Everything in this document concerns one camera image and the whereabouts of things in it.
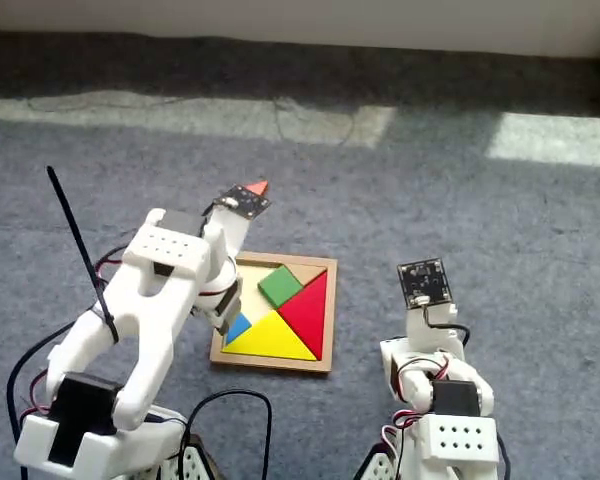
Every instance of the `white wall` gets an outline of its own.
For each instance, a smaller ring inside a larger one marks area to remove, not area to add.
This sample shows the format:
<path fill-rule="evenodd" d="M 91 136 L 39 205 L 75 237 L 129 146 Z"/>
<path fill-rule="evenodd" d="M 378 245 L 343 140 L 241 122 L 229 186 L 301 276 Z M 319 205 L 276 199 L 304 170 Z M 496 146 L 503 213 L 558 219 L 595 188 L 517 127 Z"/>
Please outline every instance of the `white wall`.
<path fill-rule="evenodd" d="M 0 30 L 600 57 L 600 0 L 0 0 Z"/>

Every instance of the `blue triangle piece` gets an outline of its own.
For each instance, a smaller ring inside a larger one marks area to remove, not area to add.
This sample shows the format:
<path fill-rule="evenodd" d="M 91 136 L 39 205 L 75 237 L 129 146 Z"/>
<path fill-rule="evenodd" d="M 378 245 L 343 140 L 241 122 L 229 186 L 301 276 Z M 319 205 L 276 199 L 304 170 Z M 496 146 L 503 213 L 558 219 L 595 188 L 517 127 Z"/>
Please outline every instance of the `blue triangle piece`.
<path fill-rule="evenodd" d="M 231 342 L 233 342 L 236 338 L 246 332 L 250 326 L 251 323 L 249 323 L 247 317 L 245 317 L 242 313 L 239 313 L 235 322 L 233 322 L 233 325 L 231 325 L 231 328 L 227 332 L 225 337 L 225 345 L 229 345 Z"/>

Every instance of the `circuit board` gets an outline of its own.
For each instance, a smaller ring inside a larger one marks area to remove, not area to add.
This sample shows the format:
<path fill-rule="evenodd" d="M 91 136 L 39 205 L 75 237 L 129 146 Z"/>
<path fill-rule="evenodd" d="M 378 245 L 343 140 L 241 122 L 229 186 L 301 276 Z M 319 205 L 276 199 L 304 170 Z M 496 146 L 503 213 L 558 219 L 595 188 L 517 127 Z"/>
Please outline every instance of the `circuit board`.
<path fill-rule="evenodd" d="M 439 258 L 398 265 L 398 277 L 407 309 L 418 308 L 416 298 L 426 295 L 429 305 L 451 303 L 451 289 Z"/>

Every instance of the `red triangle piece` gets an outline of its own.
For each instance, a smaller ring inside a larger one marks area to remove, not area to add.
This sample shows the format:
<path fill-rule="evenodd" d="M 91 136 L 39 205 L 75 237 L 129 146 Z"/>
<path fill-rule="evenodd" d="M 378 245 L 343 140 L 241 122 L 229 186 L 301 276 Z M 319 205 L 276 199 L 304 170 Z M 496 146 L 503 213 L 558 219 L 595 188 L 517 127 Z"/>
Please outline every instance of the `red triangle piece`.
<path fill-rule="evenodd" d="M 326 298 L 327 272 L 324 272 L 278 309 L 287 325 L 318 360 L 322 360 Z"/>
<path fill-rule="evenodd" d="M 245 185 L 244 188 L 251 190 L 253 193 L 257 193 L 258 195 L 264 195 L 267 192 L 267 188 L 269 188 L 269 182 L 263 180 L 262 182 Z"/>

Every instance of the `black cable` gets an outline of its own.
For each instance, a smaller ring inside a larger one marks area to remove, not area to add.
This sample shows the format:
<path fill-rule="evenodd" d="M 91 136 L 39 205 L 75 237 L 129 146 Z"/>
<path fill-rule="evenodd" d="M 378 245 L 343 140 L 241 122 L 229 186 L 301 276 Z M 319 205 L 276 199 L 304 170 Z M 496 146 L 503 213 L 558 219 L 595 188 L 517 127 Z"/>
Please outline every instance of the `black cable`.
<path fill-rule="evenodd" d="M 500 447 L 500 454 L 502 455 L 502 460 L 504 461 L 504 480 L 511 480 L 511 460 L 509 460 L 509 455 L 507 454 L 507 447 L 504 446 L 504 440 L 498 433 L 498 446 Z"/>
<path fill-rule="evenodd" d="M 464 337 L 462 337 L 462 346 L 466 347 L 467 343 L 469 343 L 469 339 L 471 338 L 471 330 L 469 327 L 465 325 L 460 325 L 459 323 L 429 323 L 429 311 L 427 310 L 427 306 L 424 305 L 422 307 L 422 316 L 424 318 L 424 323 L 427 324 L 429 328 L 437 328 L 438 330 L 461 330 L 464 332 Z"/>
<path fill-rule="evenodd" d="M 273 412 L 271 409 L 271 402 L 269 399 L 260 392 L 255 392 L 253 390 L 243 390 L 243 389 L 231 389 L 231 390 L 222 390 L 221 392 L 214 393 L 204 398 L 196 408 L 193 409 L 191 415 L 189 416 L 189 420 L 187 420 L 187 426 L 182 433 L 182 438 L 180 439 L 180 450 L 178 451 L 178 479 L 185 480 L 184 476 L 184 452 L 187 448 L 187 444 L 189 443 L 189 433 L 191 430 L 191 426 L 193 425 L 193 421 L 195 420 L 198 412 L 204 407 L 207 403 L 212 402 L 221 397 L 226 397 L 228 395 L 248 395 L 250 397 L 256 397 L 262 400 L 267 406 L 267 435 L 265 437 L 264 443 L 264 455 L 262 458 L 262 480 L 266 480 L 267 472 L 269 470 L 269 446 L 271 444 L 271 423 L 273 422 Z"/>
<path fill-rule="evenodd" d="M 400 464 L 402 463 L 402 454 L 404 453 L 404 431 L 406 428 L 402 429 L 402 440 L 400 441 L 400 456 L 398 457 L 398 467 L 396 468 L 396 480 L 400 480 Z"/>
<path fill-rule="evenodd" d="M 33 357 L 33 355 L 35 355 L 35 353 L 38 350 L 40 350 L 42 347 L 44 347 L 47 343 L 51 342 L 56 337 L 59 337 L 64 332 L 69 330 L 74 323 L 76 323 L 75 320 L 73 322 L 67 323 L 64 327 L 60 328 L 59 330 L 56 330 L 51 335 L 48 335 L 42 340 L 40 340 L 33 347 L 27 350 L 22 357 L 20 357 L 20 360 L 17 361 L 17 363 L 13 367 L 13 370 L 11 370 L 9 380 L 7 380 L 7 411 L 9 413 L 9 421 L 11 422 L 11 431 L 13 432 L 13 438 L 16 441 L 16 443 L 18 443 L 18 439 L 20 438 L 20 425 L 18 425 L 18 414 L 16 413 L 14 395 L 15 384 L 16 379 L 18 378 L 18 374 L 20 373 L 20 370 L 22 370 L 22 367 L 24 367 L 24 364 L 27 363 L 29 359 Z M 22 480 L 26 480 L 27 478 L 29 478 L 29 474 L 25 467 L 20 467 L 20 478 L 22 478 Z"/>
<path fill-rule="evenodd" d="M 91 263 L 91 259 L 89 258 L 89 252 L 87 252 L 87 247 L 84 244 L 84 240 L 82 240 L 82 235 L 80 234 L 80 229 L 78 228 L 78 224 L 76 223 L 76 219 L 73 216 L 73 212 L 71 211 L 71 206 L 69 205 L 69 201 L 67 200 L 67 196 L 64 194 L 64 190 L 62 189 L 62 185 L 60 185 L 60 180 L 58 180 L 58 176 L 56 175 L 56 171 L 53 167 L 47 167 L 47 175 L 49 176 L 49 180 L 51 180 L 51 184 L 53 185 L 53 189 L 56 192 L 56 196 L 60 201 L 60 205 L 62 206 L 62 211 L 64 212 L 64 216 L 69 223 L 69 228 L 71 229 L 71 233 L 73 234 L 73 238 L 76 241 L 76 245 L 78 246 L 78 250 L 80 251 L 80 256 L 82 257 L 82 261 L 84 262 L 84 266 L 87 269 L 87 273 L 89 274 L 89 278 L 91 279 L 91 283 L 93 285 L 93 289 L 96 291 L 96 296 L 98 297 L 98 301 L 100 302 L 100 308 L 102 308 L 102 314 L 104 317 L 104 323 L 107 324 L 109 330 L 111 330 L 111 336 L 113 337 L 113 343 L 118 343 L 120 337 L 118 335 L 118 330 L 116 326 L 113 324 L 113 316 L 109 312 L 109 308 L 107 307 L 107 302 L 104 301 L 103 289 L 98 281 L 98 276 L 96 275 L 96 270 Z"/>

